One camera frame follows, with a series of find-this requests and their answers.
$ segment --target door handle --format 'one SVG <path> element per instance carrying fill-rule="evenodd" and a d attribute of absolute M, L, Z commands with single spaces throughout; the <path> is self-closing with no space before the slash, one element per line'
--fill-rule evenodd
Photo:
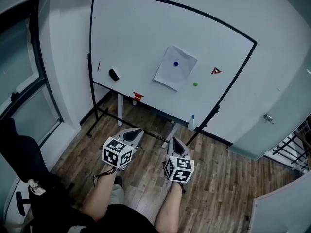
<path fill-rule="evenodd" d="M 263 115 L 263 118 L 264 118 L 266 121 L 270 122 L 271 124 L 274 124 L 274 122 L 272 122 L 272 120 L 273 120 L 272 116 L 269 116 L 268 114 L 264 114 L 264 115 Z"/>

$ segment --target door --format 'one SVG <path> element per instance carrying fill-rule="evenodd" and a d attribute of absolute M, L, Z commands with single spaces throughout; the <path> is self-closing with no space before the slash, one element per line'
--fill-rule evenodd
<path fill-rule="evenodd" d="M 304 63 L 270 111 L 272 123 L 261 119 L 228 150 L 260 158 L 291 134 L 311 113 L 311 48 Z"/>

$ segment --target black chair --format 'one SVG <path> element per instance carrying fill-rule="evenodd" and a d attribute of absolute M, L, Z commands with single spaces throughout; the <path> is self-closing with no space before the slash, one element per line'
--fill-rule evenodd
<path fill-rule="evenodd" d="M 0 153 L 23 182 L 33 179 L 46 190 L 41 196 L 34 194 L 28 186 L 29 199 L 23 199 L 17 192 L 17 206 L 25 215 L 24 204 L 30 204 L 34 219 L 26 227 L 32 232 L 60 232 L 59 225 L 78 224 L 79 220 L 94 221 L 87 215 L 71 208 L 69 190 L 60 178 L 47 170 L 39 145 L 31 137 L 18 135 L 13 119 L 0 121 Z"/>

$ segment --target shoe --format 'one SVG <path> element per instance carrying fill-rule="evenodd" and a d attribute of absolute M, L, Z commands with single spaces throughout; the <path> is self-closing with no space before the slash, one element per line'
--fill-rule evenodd
<path fill-rule="evenodd" d="M 118 185 L 120 185 L 122 187 L 122 184 L 123 184 L 122 177 L 121 176 L 116 176 L 115 181 L 114 181 L 113 184 L 118 184 Z"/>

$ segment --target whiteboard frame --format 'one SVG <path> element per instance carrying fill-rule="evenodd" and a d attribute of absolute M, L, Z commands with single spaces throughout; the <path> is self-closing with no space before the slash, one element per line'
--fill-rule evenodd
<path fill-rule="evenodd" d="M 174 5 L 174 6 L 177 6 L 177 7 L 181 7 L 183 9 L 187 9 L 187 10 L 190 10 L 190 11 L 193 11 L 195 13 L 198 13 L 202 16 L 205 16 L 205 17 L 208 17 L 218 23 L 221 23 L 222 25 L 232 29 L 233 31 L 239 33 L 240 35 L 242 35 L 243 37 L 245 37 L 246 39 L 248 39 L 249 41 L 251 41 L 253 43 L 253 46 L 250 50 L 250 52 L 248 53 L 246 59 L 244 60 L 244 62 L 242 63 L 242 66 L 240 67 L 240 69 L 238 70 L 237 74 L 234 76 L 233 80 L 230 82 L 229 86 L 227 87 L 227 89 L 225 90 L 225 92 L 222 94 L 222 96 L 220 97 L 220 99 L 218 100 L 218 102 L 215 104 L 215 106 L 213 107 L 213 109 L 209 112 L 209 114 L 206 116 L 206 118 L 204 119 L 204 121 L 201 123 L 201 125 L 196 129 L 196 133 L 192 136 L 192 138 L 188 141 L 188 143 L 186 145 L 188 145 L 196 136 L 197 134 L 206 126 L 206 124 L 211 120 L 211 118 L 215 115 L 215 113 L 218 112 L 218 109 L 220 107 L 220 103 L 221 101 L 224 99 L 224 97 L 226 96 L 226 94 L 228 93 L 228 91 L 230 90 L 230 88 L 232 87 L 232 85 L 234 84 L 234 82 L 236 81 L 236 79 L 238 78 L 239 74 L 242 72 L 243 68 L 245 67 L 247 61 L 249 60 L 249 58 L 251 57 L 255 47 L 257 46 L 257 41 L 255 41 L 253 38 L 249 37 L 248 35 L 246 35 L 245 33 L 241 32 L 240 30 L 236 29 L 235 27 L 229 25 L 228 23 L 210 15 L 210 14 L 207 14 L 205 12 L 202 12 L 200 10 L 197 10 L 197 9 L 194 9 L 192 7 L 189 7 L 189 6 L 186 6 L 186 5 L 183 5 L 183 4 L 180 4 L 180 3 L 177 3 L 177 2 L 173 2 L 173 1 L 169 1 L 169 0 L 153 0 L 153 1 L 158 1 L 158 2 L 162 2 L 162 3 L 167 3 L 167 4 L 170 4 L 170 5 Z M 92 49 L 91 49 L 91 35 L 92 35 L 92 16 L 93 16 L 93 6 L 94 6 L 94 0 L 92 0 L 92 6 L 91 6 L 91 15 L 90 15 L 90 28 L 89 28 L 89 53 L 90 53 L 90 65 L 91 65 L 91 68 L 89 68 L 89 76 L 90 76 L 90 82 L 91 82 L 91 92 L 92 92 L 92 97 L 94 97 L 94 88 L 93 88 L 93 83 L 96 83 L 106 89 L 109 89 L 115 93 L 118 93 L 118 94 L 121 94 L 123 96 L 126 96 L 129 98 L 128 95 L 125 95 L 125 94 L 122 94 L 108 86 L 105 86 L 101 83 L 98 83 L 98 82 L 95 82 L 93 81 L 93 73 L 92 73 Z M 145 106 L 148 106 L 148 107 L 151 107 L 150 105 L 148 104 L 144 104 L 143 102 L 140 101 L 141 104 L 145 105 Z M 95 99 L 93 99 L 93 104 L 94 104 L 94 110 L 96 110 L 97 106 L 96 106 L 96 103 L 95 103 Z M 166 116 L 167 118 L 171 119 L 171 120 L 174 120 L 174 121 L 177 121 L 178 123 L 182 124 L 182 125 L 187 125 L 188 122 L 185 122 L 179 118 L 175 118 L 174 116 L 172 115 L 169 115 L 163 111 L 160 111 L 154 107 L 152 107 L 153 109 L 155 109 L 156 111 L 159 111 L 160 114 Z"/>

